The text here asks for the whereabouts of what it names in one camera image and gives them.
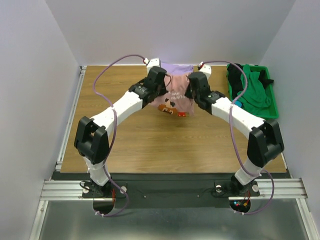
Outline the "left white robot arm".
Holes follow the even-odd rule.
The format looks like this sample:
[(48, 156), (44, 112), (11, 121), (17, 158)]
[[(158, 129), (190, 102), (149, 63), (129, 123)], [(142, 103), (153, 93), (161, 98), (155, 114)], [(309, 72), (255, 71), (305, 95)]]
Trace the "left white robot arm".
[(117, 126), (130, 115), (166, 94), (166, 75), (165, 69), (159, 66), (151, 67), (145, 78), (133, 84), (106, 110), (91, 118), (84, 116), (79, 120), (74, 147), (83, 157), (90, 179), (95, 183), (94, 191), (100, 197), (111, 193), (111, 184), (108, 182), (110, 174), (105, 167), (112, 145), (109, 143), (110, 134), (115, 134)]

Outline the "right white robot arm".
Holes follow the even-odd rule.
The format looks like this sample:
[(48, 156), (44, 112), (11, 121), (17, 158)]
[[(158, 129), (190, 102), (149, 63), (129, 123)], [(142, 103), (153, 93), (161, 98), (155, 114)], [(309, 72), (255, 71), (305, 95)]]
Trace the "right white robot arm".
[(231, 177), (229, 189), (235, 195), (242, 195), (248, 185), (261, 175), (264, 167), (284, 151), (284, 142), (279, 123), (252, 115), (232, 104), (221, 92), (210, 89), (207, 76), (202, 72), (193, 72), (188, 76), (187, 96), (212, 116), (229, 123), (239, 130), (248, 140), (247, 158), (240, 161), (240, 169)]

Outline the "pink printed t shirt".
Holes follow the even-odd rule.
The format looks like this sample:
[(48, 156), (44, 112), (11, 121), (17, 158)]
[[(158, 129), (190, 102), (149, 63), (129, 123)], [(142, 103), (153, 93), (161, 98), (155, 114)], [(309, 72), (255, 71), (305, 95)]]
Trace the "pink printed t shirt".
[(149, 105), (160, 112), (177, 117), (189, 117), (194, 115), (194, 100), (185, 96), (189, 86), (190, 73), (180, 75), (167, 74), (164, 78), (164, 95), (158, 96)]

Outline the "purple t shirt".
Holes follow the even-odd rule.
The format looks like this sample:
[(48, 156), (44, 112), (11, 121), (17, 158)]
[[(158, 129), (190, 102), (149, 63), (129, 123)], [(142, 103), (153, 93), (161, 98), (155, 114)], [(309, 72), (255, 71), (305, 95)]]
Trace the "purple t shirt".
[(194, 67), (192, 65), (179, 65), (162, 62), (161, 67), (165, 69), (169, 75), (186, 75), (194, 71)]

